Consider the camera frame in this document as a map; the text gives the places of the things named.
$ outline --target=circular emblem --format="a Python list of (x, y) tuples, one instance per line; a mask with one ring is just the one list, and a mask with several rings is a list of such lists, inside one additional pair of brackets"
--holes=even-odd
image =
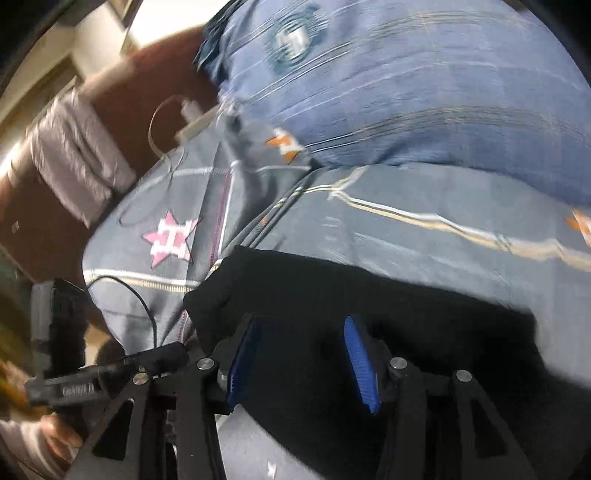
[(317, 5), (280, 18), (271, 28), (269, 49), (271, 66), (278, 72), (299, 64), (324, 39), (326, 14)]

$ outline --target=black cable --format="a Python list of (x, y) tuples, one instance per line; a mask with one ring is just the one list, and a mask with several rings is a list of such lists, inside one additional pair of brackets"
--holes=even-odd
[(98, 277), (96, 277), (93, 281), (91, 281), (85, 289), (85, 292), (88, 292), (91, 288), (91, 286), (93, 286), (96, 282), (98, 282), (99, 280), (103, 280), (105, 278), (108, 278), (110, 280), (116, 281), (118, 284), (123, 285), (125, 288), (127, 288), (131, 293), (133, 293), (138, 300), (141, 302), (142, 307), (144, 307), (144, 310), (146, 311), (146, 313), (148, 314), (148, 317), (150, 318), (150, 322), (152, 323), (152, 332), (154, 334), (154, 348), (156, 348), (158, 346), (158, 334), (157, 334), (157, 326), (156, 326), (156, 319), (154, 318), (154, 315), (152, 315), (152, 312), (150, 311), (150, 309), (148, 308), (148, 306), (146, 305), (146, 302), (144, 301), (144, 299), (140, 296), (139, 293), (137, 293), (133, 288), (131, 288), (129, 285), (127, 285), (127, 283), (125, 283), (123, 280), (121, 280), (118, 277), (115, 277), (114, 275), (100, 275)]

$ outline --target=dark blue fabric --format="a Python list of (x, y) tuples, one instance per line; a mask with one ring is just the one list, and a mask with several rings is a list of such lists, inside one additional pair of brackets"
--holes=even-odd
[(501, 0), (248, 0), (198, 64), (328, 166), (454, 164), (591, 205), (591, 89)]

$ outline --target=metal screw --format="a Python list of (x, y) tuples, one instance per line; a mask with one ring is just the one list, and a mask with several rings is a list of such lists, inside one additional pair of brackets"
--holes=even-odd
[(468, 370), (458, 370), (456, 377), (460, 382), (468, 383), (472, 380), (472, 374)]
[(404, 368), (406, 368), (408, 365), (408, 362), (402, 358), (401, 356), (395, 356), (394, 358), (392, 358), (390, 360), (390, 366), (392, 368), (395, 368), (396, 370), (402, 370)]
[(140, 372), (134, 375), (134, 384), (135, 385), (144, 385), (150, 376), (146, 372)]
[(199, 362), (197, 362), (197, 368), (199, 370), (209, 370), (213, 367), (215, 362), (211, 358), (202, 358)]

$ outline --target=wall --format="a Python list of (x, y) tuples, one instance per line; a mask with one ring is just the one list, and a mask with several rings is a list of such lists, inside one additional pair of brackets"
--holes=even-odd
[(228, 0), (144, 0), (129, 29), (143, 47), (186, 28), (203, 25)]
[(103, 4), (76, 26), (74, 64), (84, 79), (120, 58), (125, 29), (108, 4)]
[(0, 98), (0, 123), (40, 79), (72, 52), (75, 41), (74, 28), (58, 26), (39, 39)]

